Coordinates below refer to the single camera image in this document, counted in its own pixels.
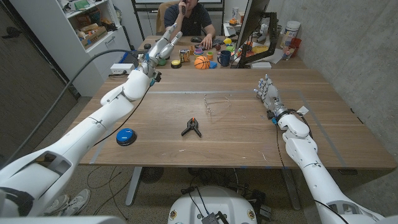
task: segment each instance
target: shoe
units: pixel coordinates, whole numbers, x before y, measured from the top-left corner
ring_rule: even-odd
[[[53,215],[57,213],[61,208],[63,208],[69,201],[69,195],[59,196],[48,208],[43,212],[44,216]]]
[[[81,212],[90,199],[90,190],[83,189],[68,205],[61,210],[58,216],[72,216]]]

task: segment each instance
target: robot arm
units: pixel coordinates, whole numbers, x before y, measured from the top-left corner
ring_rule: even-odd
[[[64,190],[83,156],[113,124],[127,115],[150,85],[160,81],[155,70],[159,59],[167,58],[179,41],[179,32],[171,43],[174,24],[151,48],[127,82],[107,93],[99,110],[49,147],[28,154],[0,170],[0,217],[38,216]],[[47,164],[37,162],[49,157]]]
[[[345,196],[318,157],[318,146],[309,136],[308,126],[284,106],[277,88],[266,75],[254,90],[264,102],[268,113],[274,115],[286,142],[286,152],[302,170],[312,197],[340,214],[348,223],[375,223],[384,217],[372,212]],[[315,202],[323,224],[344,223],[338,215]]]

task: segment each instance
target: white cabinet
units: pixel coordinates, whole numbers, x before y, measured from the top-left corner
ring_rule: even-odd
[[[84,11],[65,14],[57,0],[10,2],[70,80],[95,54],[110,49],[130,49],[112,0],[88,0],[90,6],[87,10],[99,9],[102,19],[113,21],[118,28],[108,32],[88,49],[83,47],[75,33],[78,25],[75,16]],[[93,96],[111,74],[112,64],[120,61],[123,55],[122,52],[102,55],[89,64],[73,82],[80,95]]]

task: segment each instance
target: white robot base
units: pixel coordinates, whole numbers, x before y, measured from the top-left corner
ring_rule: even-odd
[[[198,187],[193,192],[190,192],[190,195],[181,196],[170,209],[167,223],[202,224],[203,217],[201,214],[207,217],[208,213],[217,214],[218,212],[221,212],[226,217],[228,223],[257,223],[251,204],[236,192],[220,186]]]

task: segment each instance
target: blue mug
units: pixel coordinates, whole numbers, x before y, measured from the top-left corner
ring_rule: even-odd
[[[229,65],[229,61],[231,60],[231,52],[229,50],[222,50],[220,56],[217,57],[218,63],[221,66],[227,67]]]

